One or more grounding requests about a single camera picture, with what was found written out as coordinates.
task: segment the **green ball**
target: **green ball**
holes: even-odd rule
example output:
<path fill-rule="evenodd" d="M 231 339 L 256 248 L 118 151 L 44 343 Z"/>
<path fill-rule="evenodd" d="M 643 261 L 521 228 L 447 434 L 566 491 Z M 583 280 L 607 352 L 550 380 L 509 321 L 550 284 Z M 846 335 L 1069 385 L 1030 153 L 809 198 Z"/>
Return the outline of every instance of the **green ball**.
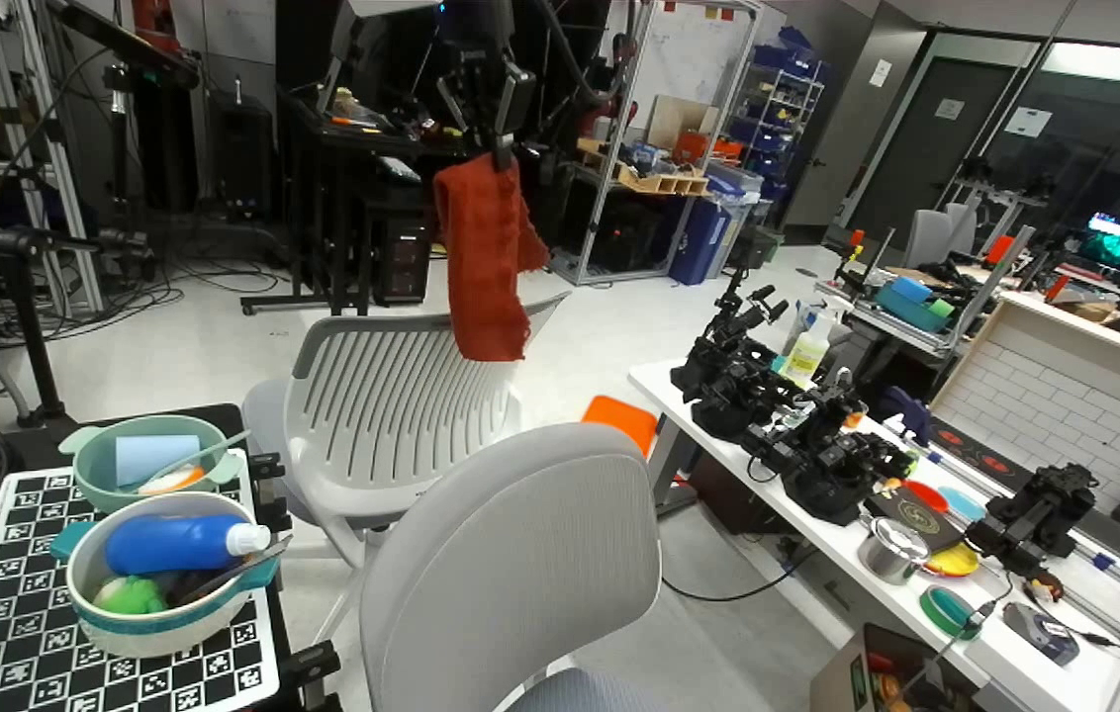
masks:
<path fill-rule="evenodd" d="M 165 598 L 151 579 L 115 579 L 100 587 L 94 607 L 108 615 L 158 615 Z"/>

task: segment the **orange cloth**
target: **orange cloth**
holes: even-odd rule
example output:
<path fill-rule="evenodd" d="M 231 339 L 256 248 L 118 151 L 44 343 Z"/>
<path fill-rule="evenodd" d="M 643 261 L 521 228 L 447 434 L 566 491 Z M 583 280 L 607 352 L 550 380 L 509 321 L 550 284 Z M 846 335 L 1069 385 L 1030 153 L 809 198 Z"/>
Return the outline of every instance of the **orange cloth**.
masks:
<path fill-rule="evenodd" d="M 550 261 L 532 225 L 517 165 L 491 153 L 434 176 L 434 213 L 447 246 L 447 306 L 455 343 L 467 359 L 521 359 L 528 310 L 517 272 Z"/>

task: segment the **checkerboard pattern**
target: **checkerboard pattern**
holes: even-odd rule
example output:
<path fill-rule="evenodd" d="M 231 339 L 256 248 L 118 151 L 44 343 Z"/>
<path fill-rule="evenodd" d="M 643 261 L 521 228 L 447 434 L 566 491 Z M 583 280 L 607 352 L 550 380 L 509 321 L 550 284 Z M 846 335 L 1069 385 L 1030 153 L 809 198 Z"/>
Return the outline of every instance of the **checkerboard pattern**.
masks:
<path fill-rule="evenodd" d="M 13 479 L 0 530 L 0 712 L 185 712 L 276 694 L 269 624 L 249 600 L 231 631 L 176 657 L 100 654 L 69 600 L 52 538 L 91 524 L 69 476 Z"/>

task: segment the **box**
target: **box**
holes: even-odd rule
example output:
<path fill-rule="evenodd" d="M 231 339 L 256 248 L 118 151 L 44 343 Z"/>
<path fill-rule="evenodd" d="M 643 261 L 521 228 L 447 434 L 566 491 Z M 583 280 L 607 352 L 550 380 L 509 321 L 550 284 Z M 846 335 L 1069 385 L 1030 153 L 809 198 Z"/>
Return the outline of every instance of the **box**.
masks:
<path fill-rule="evenodd" d="M 935 708 L 935 712 L 979 712 L 979 690 L 958 678 L 938 654 L 916 637 L 868 624 L 859 631 L 831 665 L 810 679 L 810 712 L 881 712 L 881 708 Z"/>

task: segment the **bowl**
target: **bowl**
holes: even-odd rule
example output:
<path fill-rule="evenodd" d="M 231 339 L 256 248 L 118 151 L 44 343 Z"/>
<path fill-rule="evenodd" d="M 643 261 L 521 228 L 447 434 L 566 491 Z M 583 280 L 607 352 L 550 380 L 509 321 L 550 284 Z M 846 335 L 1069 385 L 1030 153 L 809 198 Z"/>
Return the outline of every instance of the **bowl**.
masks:
<path fill-rule="evenodd" d="M 115 528 L 140 516 L 242 516 L 249 520 L 249 509 L 227 496 L 181 491 L 181 496 L 158 496 L 158 500 L 123 507 L 118 516 L 89 528 L 82 538 L 59 544 L 56 553 L 69 557 L 71 610 L 78 615 L 82 637 L 103 654 L 170 657 L 170 654 L 194 649 L 206 637 L 222 633 L 242 615 L 252 590 L 267 590 L 276 579 L 276 563 L 260 563 L 222 583 L 213 594 L 189 607 L 176 607 L 161 615 L 108 615 L 91 607 L 91 598 L 115 579 L 103 545 Z"/>
<path fill-rule="evenodd" d="M 110 426 L 78 426 L 59 443 L 59 454 L 71 454 L 77 486 L 82 491 L 82 500 L 94 509 L 110 516 L 118 507 L 140 503 L 140 491 L 118 482 L 118 449 L 128 449 L 128 443 L 156 443 L 158 449 L 158 441 L 161 441 L 161 459 L 151 449 L 140 450 L 140 459 L 147 459 L 144 472 L 151 472 L 151 476 L 161 465 L 176 465 L 176 459 L 194 454 L 202 449 L 227 443 L 227 434 L 206 420 L 144 417 L 144 420 L 110 424 Z M 165 441 L 199 441 L 199 449 L 165 450 Z"/>

